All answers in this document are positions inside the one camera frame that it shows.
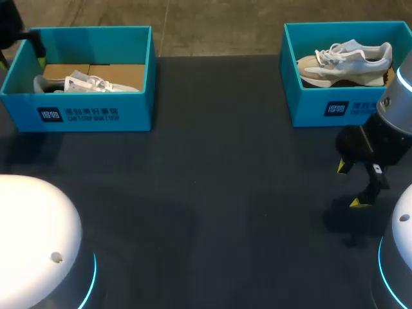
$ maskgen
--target shoelace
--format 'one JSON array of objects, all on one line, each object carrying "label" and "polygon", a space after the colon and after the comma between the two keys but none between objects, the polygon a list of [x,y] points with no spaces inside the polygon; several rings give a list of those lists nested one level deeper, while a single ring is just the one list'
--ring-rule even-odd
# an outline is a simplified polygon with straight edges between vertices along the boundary
[{"label": "shoelace", "polygon": [[315,50],[316,59],[320,66],[325,66],[328,63],[338,63],[340,61],[346,60],[340,53],[342,50],[339,51],[332,51],[336,46],[339,46],[339,43],[332,44],[329,50]]},{"label": "shoelace", "polygon": [[90,75],[90,78],[88,79],[88,82],[92,85],[94,85],[96,88],[102,89],[102,92],[107,92],[107,90],[112,91],[113,90],[113,85],[110,82],[105,81],[104,79],[101,79],[98,76]]}]

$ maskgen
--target blue box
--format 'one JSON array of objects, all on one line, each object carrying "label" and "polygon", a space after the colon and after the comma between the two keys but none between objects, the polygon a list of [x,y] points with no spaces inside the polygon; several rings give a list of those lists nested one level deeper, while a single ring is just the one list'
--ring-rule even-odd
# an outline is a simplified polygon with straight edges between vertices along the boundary
[{"label": "blue box", "polygon": [[[151,27],[37,30],[40,30],[46,47],[46,64],[145,64],[144,84],[140,93],[34,94],[33,79],[42,74],[44,68],[35,56],[32,44],[23,41],[0,91],[0,99],[21,132],[151,129],[156,82],[156,53]],[[99,110],[100,117],[73,117],[70,113],[74,109]],[[53,112],[53,121],[41,117],[42,111]]]},{"label": "blue box", "polygon": [[[366,46],[389,42],[395,71],[412,49],[403,21],[285,24],[279,67],[294,127],[359,125],[375,112],[386,87],[304,88],[299,76],[297,60],[351,39]],[[339,112],[327,113],[330,106]]]}]

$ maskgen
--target robotic arm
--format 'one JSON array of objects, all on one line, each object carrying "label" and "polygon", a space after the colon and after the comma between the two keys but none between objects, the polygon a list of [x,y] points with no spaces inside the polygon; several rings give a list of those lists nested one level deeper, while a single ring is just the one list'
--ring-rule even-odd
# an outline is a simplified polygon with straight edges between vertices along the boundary
[{"label": "robotic arm", "polygon": [[1,50],[11,47],[16,41],[28,39],[33,44],[37,58],[44,58],[46,50],[37,30],[24,31],[23,21],[13,0],[0,0],[0,67],[9,65]]},{"label": "robotic arm", "polygon": [[345,126],[338,134],[336,148],[341,154],[338,173],[346,174],[363,163],[369,184],[350,207],[373,205],[382,189],[389,189],[388,166],[396,165],[412,145],[412,51],[377,102],[377,112],[361,126]]}]

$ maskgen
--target black mat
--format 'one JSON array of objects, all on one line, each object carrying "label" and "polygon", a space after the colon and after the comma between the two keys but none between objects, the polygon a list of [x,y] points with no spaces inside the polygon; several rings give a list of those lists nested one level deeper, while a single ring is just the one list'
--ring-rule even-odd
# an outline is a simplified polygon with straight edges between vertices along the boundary
[{"label": "black mat", "polygon": [[[160,59],[150,133],[17,135],[1,110],[0,173],[73,200],[105,309],[372,308],[379,232],[350,248],[322,221],[366,173],[336,174],[339,129],[292,128],[277,62]],[[411,164],[389,170],[381,209],[412,183]]]}]

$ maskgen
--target small screw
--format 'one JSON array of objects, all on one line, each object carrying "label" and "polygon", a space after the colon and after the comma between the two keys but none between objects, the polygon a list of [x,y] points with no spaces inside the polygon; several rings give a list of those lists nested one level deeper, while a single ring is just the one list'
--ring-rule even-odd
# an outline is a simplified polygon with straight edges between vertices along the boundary
[{"label": "small screw", "polygon": [[389,104],[391,104],[391,99],[390,98],[385,98],[384,99],[384,107],[388,107]]},{"label": "small screw", "polygon": [[58,252],[53,252],[50,256],[50,259],[56,263],[56,264],[60,264],[63,262],[63,257],[60,253]]}]

